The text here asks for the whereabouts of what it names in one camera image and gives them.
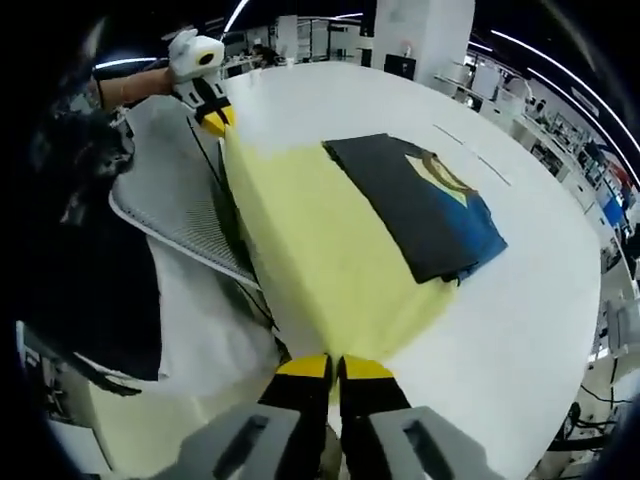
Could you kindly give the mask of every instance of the desk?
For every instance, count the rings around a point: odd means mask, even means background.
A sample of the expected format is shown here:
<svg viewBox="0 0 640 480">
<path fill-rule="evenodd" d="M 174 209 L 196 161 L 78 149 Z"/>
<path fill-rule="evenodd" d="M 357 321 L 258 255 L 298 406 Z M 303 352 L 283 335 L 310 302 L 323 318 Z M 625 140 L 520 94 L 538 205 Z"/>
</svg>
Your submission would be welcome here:
<svg viewBox="0 0 640 480">
<path fill-rule="evenodd" d="M 483 101 L 486 100 L 489 102 L 491 101 L 488 97 L 485 97 L 484 95 L 479 94 L 475 90 L 467 87 L 466 85 L 463 85 L 462 83 L 454 80 L 453 78 L 445 77 L 443 75 L 434 75 L 433 77 L 436 80 L 440 80 L 441 82 L 449 83 L 479 100 L 483 100 Z"/>
<path fill-rule="evenodd" d="M 572 172 L 578 172 L 580 175 L 584 176 L 584 172 L 582 171 L 582 167 L 576 160 L 576 158 L 571 155 L 569 152 L 561 148 L 553 139 L 553 137 L 547 133 L 543 128 L 528 118 L 525 115 L 519 115 L 514 117 L 514 121 L 520 125 L 522 125 L 526 130 L 532 133 L 545 147 L 547 147 L 553 154 L 560 159 L 560 161 Z"/>
<path fill-rule="evenodd" d="M 257 62 L 258 60 L 259 59 L 257 57 L 244 57 L 240 59 L 234 58 L 230 62 L 222 65 L 222 69 L 225 73 L 228 73 L 230 69 L 235 67 L 244 67 L 245 65 L 249 65 L 249 67 L 251 67 L 251 64 L 253 64 L 254 62 Z"/>
<path fill-rule="evenodd" d="M 579 206 L 497 127 L 380 70 L 302 64 L 226 87 L 239 136 L 265 155 L 387 132 L 437 152 L 481 192 L 509 248 L 385 365 L 414 406 L 428 405 L 481 444 L 493 471 L 524 478 L 575 398 L 593 342 L 599 249 Z M 335 407 L 330 423 L 340 431 Z"/>
</svg>

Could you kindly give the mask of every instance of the ceiling light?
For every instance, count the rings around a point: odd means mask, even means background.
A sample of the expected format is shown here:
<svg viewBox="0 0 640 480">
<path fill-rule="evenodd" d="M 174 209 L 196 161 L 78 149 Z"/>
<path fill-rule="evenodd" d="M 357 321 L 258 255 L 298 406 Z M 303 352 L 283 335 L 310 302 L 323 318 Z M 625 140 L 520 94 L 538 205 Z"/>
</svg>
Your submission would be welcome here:
<svg viewBox="0 0 640 480">
<path fill-rule="evenodd" d="M 598 100 L 598 102 L 600 103 L 600 105 L 602 105 L 607 112 L 609 112 L 611 114 L 611 116 L 615 119 L 616 122 L 618 122 L 618 125 L 620 125 L 620 127 L 622 127 L 622 129 L 624 130 L 624 132 L 627 134 L 627 136 L 629 137 L 629 139 L 631 140 L 631 142 L 633 143 L 633 145 L 636 147 L 636 150 L 638 150 L 638 153 L 640 153 L 640 145 L 638 144 L 638 142 L 636 141 L 635 138 L 633 138 L 633 135 L 631 135 L 631 132 L 629 131 L 629 129 L 627 128 L 627 126 L 623 123 L 622 120 L 620 120 L 620 117 L 618 117 L 616 115 L 616 113 L 613 111 L 613 109 L 607 105 L 605 103 L 605 101 L 600 98 L 600 96 L 593 91 L 593 89 L 591 87 L 589 87 L 589 85 L 587 85 L 586 83 L 584 83 L 580 78 L 578 78 L 571 70 L 569 70 L 568 68 L 566 68 L 564 65 L 559 64 L 558 62 L 556 62 L 553 58 L 549 57 L 548 55 L 545 55 L 544 53 L 536 50 L 535 48 L 533 48 L 530 45 L 527 45 L 524 42 L 521 42 L 520 40 L 516 40 L 513 37 L 510 37 L 509 35 L 505 35 L 504 33 L 501 32 L 497 32 L 496 30 L 491 30 L 491 33 L 493 33 L 494 35 L 497 35 L 499 37 L 505 38 L 507 40 L 509 40 L 510 42 L 513 42 L 517 45 L 520 45 L 521 47 L 526 48 L 527 50 L 541 56 L 542 58 L 544 58 L 545 60 L 547 60 L 548 62 L 553 63 L 556 67 L 558 67 L 560 70 L 562 70 L 564 73 L 566 73 L 567 75 L 569 75 L 571 78 L 573 78 L 576 82 L 578 82 L 585 90 L 587 90 L 587 92 L 589 92 L 591 95 L 594 96 L 594 98 L 596 100 Z"/>
<path fill-rule="evenodd" d="M 156 57 L 123 58 L 122 60 L 113 60 L 111 62 L 99 63 L 93 68 L 95 68 L 96 70 L 100 70 L 101 68 L 115 67 L 117 65 L 125 65 L 127 63 L 155 62 L 156 60 L 158 60 Z"/>
<path fill-rule="evenodd" d="M 600 130 L 600 132 L 605 136 L 605 138 L 607 140 L 609 140 L 609 143 L 611 143 L 611 145 L 613 145 L 613 148 L 616 150 L 616 152 L 618 152 L 618 155 L 620 155 L 620 158 L 622 158 L 622 160 L 624 161 L 624 163 L 627 165 L 627 168 L 631 171 L 631 175 L 633 175 L 634 180 L 636 181 L 636 183 L 638 185 L 640 185 L 640 180 L 638 180 L 638 176 L 636 175 L 636 172 L 633 170 L 633 168 L 631 167 L 631 164 L 629 163 L 629 161 L 627 160 L 627 158 L 624 156 L 624 154 L 622 153 L 622 150 L 620 150 L 620 147 L 618 147 L 618 145 L 616 145 L 616 143 L 613 141 L 613 139 L 611 138 L 611 136 L 607 133 L 607 131 L 604 129 L 604 127 L 602 125 L 600 125 L 598 123 L 598 121 L 595 119 L 595 117 L 593 115 L 591 115 L 586 108 L 584 108 L 582 105 L 580 105 L 580 103 L 578 103 L 578 101 L 576 99 L 574 99 L 571 95 L 569 95 L 567 92 L 565 92 L 564 90 L 562 90 L 559 86 L 557 86 L 555 83 L 553 83 L 551 80 L 549 80 L 547 77 L 545 77 L 544 75 L 542 75 L 541 73 L 536 72 L 534 69 L 532 68 L 528 68 L 527 70 L 529 70 L 531 73 L 533 73 L 534 75 L 540 77 L 542 80 L 544 80 L 545 82 L 547 82 L 549 85 L 551 85 L 552 87 L 554 87 L 558 92 L 560 92 L 562 95 L 564 95 L 571 103 L 573 103 L 589 120 L 591 120 L 591 122 L 598 127 L 598 129 Z"/>
<path fill-rule="evenodd" d="M 484 45 L 480 45 L 476 42 L 469 42 L 469 45 L 473 45 L 476 48 L 481 48 L 482 50 L 486 50 L 487 52 L 493 52 L 493 48 L 485 47 Z"/>
<path fill-rule="evenodd" d="M 240 0 L 240 3 L 231 14 L 231 18 L 229 18 L 227 25 L 224 27 L 224 33 L 227 33 L 229 30 L 231 30 L 231 27 L 233 26 L 233 22 L 236 21 L 236 18 L 238 18 L 238 15 L 240 15 L 240 12 L 242 11 L 242 9 L 245 7 L 247 3 L 249 3 L 249 0 Z"/>
<path fill-rule="evenodd" d="M 343 18 L 361 17 L 364 13 L 347 13 L 345 15 L 338 15 L 337 17 L 331 17 L 331 20 L 342 20 Z"/>
</svg>

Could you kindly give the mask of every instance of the yellow cloth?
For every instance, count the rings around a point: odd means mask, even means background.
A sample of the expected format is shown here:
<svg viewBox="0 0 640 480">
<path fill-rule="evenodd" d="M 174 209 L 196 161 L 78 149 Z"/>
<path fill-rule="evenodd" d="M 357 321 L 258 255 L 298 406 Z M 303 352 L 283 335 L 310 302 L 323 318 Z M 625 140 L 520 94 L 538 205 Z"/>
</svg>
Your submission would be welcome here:
<svg viewBox="0 0 640 480">
<path fill-rule="evenodd" d="M 440 315 L 455 282 L 416 284 L 368 200 L 320 144 L 265 157 L 225 138 L 225 168 L 258 280 L 313 326 L 334 359 L 381 360 Z"/>
</svg>

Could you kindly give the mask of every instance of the person's arm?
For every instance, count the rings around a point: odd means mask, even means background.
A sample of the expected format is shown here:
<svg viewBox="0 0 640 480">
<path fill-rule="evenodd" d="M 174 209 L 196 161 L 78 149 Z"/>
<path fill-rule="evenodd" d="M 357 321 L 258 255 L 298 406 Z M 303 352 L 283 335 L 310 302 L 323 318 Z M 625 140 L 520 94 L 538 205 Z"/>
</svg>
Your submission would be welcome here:
<svg viewBox="0 0 640 480">
<path fill-rule="evenodd" d="M 171 71 L 168 68 L 161 68 L 123 78 L 93 81 L 91 88 L 99 93 L 102 108 L 109 111 L 150 95 L 169 95 L 172 84 Z"/>
</svg>

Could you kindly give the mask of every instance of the white cabinet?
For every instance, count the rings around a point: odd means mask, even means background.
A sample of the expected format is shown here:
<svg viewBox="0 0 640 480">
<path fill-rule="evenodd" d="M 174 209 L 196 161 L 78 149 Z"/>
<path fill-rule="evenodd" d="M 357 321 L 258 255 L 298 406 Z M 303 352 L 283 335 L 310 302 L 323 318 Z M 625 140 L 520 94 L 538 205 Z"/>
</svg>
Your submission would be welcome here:
<svg viewBox="0 0 640 480">
<path fill-rule="evenodd" d="M 562 186 L 578 201 L 583 212 L 594 204 L 596 199 L 595 192 L 584 176 L 577 172 L 570 171 L 560 183 L 562 183 Z"/>
<path fill-rule="evenodd" d="M 500 83 L 500 71 L 490 65 L 478 65 L 471 90 L 485 98 L 493 98 Z"/>
<path fill-rule="evenodd" d="M 586 211 L 585 217 L 591 225 L 591 228 L 598 235 L 600 241 L 600 248 L 611 248 L 612 242 L 615 241 L 615 232 L 613 227 L 609 224 L 607 217 L 604 216 L 604 212 L 600 205 L 594 203 L 589 210 Z"/>
<path fill-rule="evenodd" d="M 479 113 L 507 135 L 512 136 L 513 115 L 503 112 L 495 103 L 489 100 L 482 102 Z"/>
</svg>

